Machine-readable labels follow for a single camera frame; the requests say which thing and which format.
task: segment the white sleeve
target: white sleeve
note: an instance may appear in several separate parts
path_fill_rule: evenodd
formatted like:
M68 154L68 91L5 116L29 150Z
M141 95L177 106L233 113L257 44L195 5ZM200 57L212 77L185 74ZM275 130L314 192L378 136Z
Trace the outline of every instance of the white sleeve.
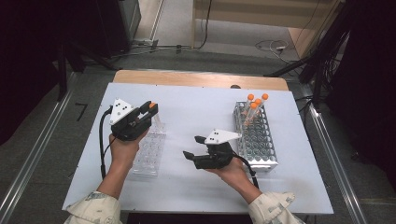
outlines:
M254 224L301 224L303 222L287 209L294 198L294 194L289 192L265 192L248 206L248 213Z
M120 202L94 191L80 201L67 206L70 213L64 224L120 224Z

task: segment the floor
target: floor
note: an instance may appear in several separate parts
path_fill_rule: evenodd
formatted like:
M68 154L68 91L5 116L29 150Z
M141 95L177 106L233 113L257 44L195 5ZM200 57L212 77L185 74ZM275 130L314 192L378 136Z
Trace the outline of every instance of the floor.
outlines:
M143 20L135 37L137 41L151 42L158 39L159 45L189 45L191 43L191 19L189 19L191 1L140 0L140 4ZM201 44L204 27L204 22L196 22L196 46ZM288 62L299 60L293 50L288 31L284 27L211 21L208 26L208 36L201 54L185 52L176 55L164 51L142 54L131 59L132 54L137 52L133 51L129 52L131 54L129 56L125 55L113 61L117 65L133 69L206 70L260 76ZM271 43L285 44L284 46L288 43L289 45L282 52L272 52ZM288 81L296 98L304 96L302 87L297 81L300 71L301 69L295 69L282 76ZM51 114L53 108L58 107L63 111L63 114L55 120L54 129L49 130L52 136L45 142L45 150L38 155L41 158L40 161L27 176L30 179L29 183L20 186L20 189L24 189L23 194L18 195L21 197L18 198L17 203L9 208L14 210L8 217L9 223L59 223L67 217L66 212L61 211L65 194L73 178L81 150L91 131L101 95L106 89L106 84L114 77L114 72L107 71L96 64L89 66L83 75L73 75L71 72L70 74L69 82L74 81L74 89L71 90L74 93L71 93L68 102L64 102L64 107L56 103L58 90L54 88L26 118L14 137L0 146L0 192L7 196L10 184L21 170L29 152L36 147L34 142L43 138L40 134L47 128L47 120L53 118ZM82 119L76 121L81 112L80 104L89 104L89 106ZM301 108L304 102L297 102L297 106ZM347 130L337 118L332 117L325 105L322 117L353 192L360 200L363 214L367 219L365 223L393 223L396 213L394 201L396 194L383 172L370 163L352 161L350 156L354 150L348 143ZM306 125L307 132L311 136L312 147L316 151L319 170L328 186L334 209L333 216L318 216L318 223L359 223L351 218L352 212L346 206L339 182L323 150L314 121L308 119ZM2 205L0 218L3 218L4 208ZM126 219L127 215L123 214L121 218L123 223L126 223Z

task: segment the white table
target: white table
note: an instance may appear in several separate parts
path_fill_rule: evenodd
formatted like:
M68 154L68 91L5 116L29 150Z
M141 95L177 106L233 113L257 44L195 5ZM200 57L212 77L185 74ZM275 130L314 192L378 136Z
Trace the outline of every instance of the white table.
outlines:
M63 209L96 189L101 182L99 120L115 98L132 105L147 100L159 104L167 136L159 176L129 174L120 196L123 211L154 213L245 214L242 197L217 176L196 170L183 150L204 155L206 147L195 143L194 136L208 136L214 128L233 131L235 101L249 93L269 94L266 113L279 165L271 173L259 174L263 191L292 191L296 195L290 211L302 214L332 214L332 206L298 109L290 91L238 90L183 86L110 83L99 108ZM110 134L109 116L104 136ZM110 153L106 155L106 167Z

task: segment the orange test tube cap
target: orange test tube cap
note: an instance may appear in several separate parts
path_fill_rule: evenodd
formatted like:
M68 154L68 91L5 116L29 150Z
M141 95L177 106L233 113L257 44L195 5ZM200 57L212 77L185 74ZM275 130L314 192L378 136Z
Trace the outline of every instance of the orange test tube cap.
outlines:
M262 95L262 99L263 99L263 100L268 100L268 94L267 94L267 93L263 94L263 95Z
M256 103L251 103L251 104L250 104L250 108L256 109L256 108L257 108L257 104L256 104Z
M249 94L249 95L247 96L247 99L250 100L250 101L252 101L252 100L254 99L254 95L253 95L253 94Z

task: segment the test tube rack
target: test tube rack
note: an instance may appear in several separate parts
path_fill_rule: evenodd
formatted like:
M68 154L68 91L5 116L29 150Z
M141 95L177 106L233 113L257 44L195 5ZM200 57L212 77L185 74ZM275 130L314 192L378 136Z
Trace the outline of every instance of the test tube rack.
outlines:
M140 141L139 150L134 159L134 175L158 176L163 145L166 138L165 124L152 125L146 136Z
M246 124L246 115L242 113L246 102L236 102L233 110L235 130L242 137L237 139L237 153L245 158L256 172L270 172L277 165L274 142L271 136L265 107Z

